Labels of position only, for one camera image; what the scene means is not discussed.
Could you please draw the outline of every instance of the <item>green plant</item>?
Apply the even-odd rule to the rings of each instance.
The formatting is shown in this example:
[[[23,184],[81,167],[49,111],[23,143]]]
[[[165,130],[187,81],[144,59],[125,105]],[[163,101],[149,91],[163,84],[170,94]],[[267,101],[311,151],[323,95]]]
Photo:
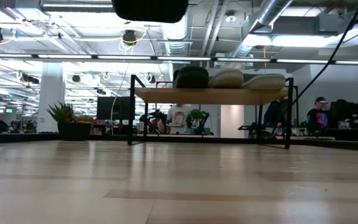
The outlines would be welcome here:
[[[91,123],[93,118],[87,115],[75,116],[74,122],[83,122],[83,123]]]
[[[49,105],[47,109],[48,113],[54,118],[58,123],[70,123],[74,121],[73,115],[73,105],[70,103],[61,103],[59,102],[60,107],[55,104],[55,107]]]
[[[186,124],[188,128],[191,128],[191,125],[193,125],[193,122],[195,120],[201,120],[203,119],[203,112],[201,112],[200,110],[192,110],[190,111],[189,115],[187,115],[186,118]]]
[[[203,118],[203,112],[200,110],[192,110],[190,111],[190,116],[192,119],[201,119]]]

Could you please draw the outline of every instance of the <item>black planter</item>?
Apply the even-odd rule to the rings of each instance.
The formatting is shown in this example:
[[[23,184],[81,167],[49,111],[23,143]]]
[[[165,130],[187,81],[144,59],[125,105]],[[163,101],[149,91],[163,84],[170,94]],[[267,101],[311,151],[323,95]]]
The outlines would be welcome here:
[[[65,141],[84,141],[90,133],[91,123],[58,123],[57,128],[62,140]]]

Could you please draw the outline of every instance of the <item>cap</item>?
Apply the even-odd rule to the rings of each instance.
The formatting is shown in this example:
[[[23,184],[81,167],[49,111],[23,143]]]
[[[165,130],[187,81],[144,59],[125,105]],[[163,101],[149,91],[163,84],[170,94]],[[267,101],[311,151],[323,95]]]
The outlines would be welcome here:
[[[327,100],[325,99],[325,97],[323,97],[323,96],[317,97],[317,99],[316,99],[315,102],[328,103],[328,101],[327,101]]]

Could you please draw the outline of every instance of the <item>potted plant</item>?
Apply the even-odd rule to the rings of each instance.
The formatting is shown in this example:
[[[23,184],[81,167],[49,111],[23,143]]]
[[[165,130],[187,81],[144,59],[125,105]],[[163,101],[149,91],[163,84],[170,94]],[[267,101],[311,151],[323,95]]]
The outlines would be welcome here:
[[[86,140],[92,128],[92,118],[87,116],[75,117],[73,115],[73,105],[61,103],[60,106],[50,106],[48,113],[57,121],[57,128],[60,137],[65,141],[84,141]]]
[[[209,117],[209,113],[201,110],[192,110],[186,118],[188,128],[196,124],[197,128],[194,130],[195,134],[202,134],[204,132],[205,122]]]

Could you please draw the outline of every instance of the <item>computer monitor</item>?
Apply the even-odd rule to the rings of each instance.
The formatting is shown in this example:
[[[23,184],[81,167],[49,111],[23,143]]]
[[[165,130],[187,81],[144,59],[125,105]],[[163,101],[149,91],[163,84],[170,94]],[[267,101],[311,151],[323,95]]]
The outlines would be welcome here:
[[[114,101],[115,96],[101,96],[98,97],[98,109],[96,112],[96,119],[110,119],[111,116],[111,107]],[[135,119],[129,117],[130,110],[130,97],[129,96],[120,96],[117,97],[116,103],[112,111],[112,119]]]

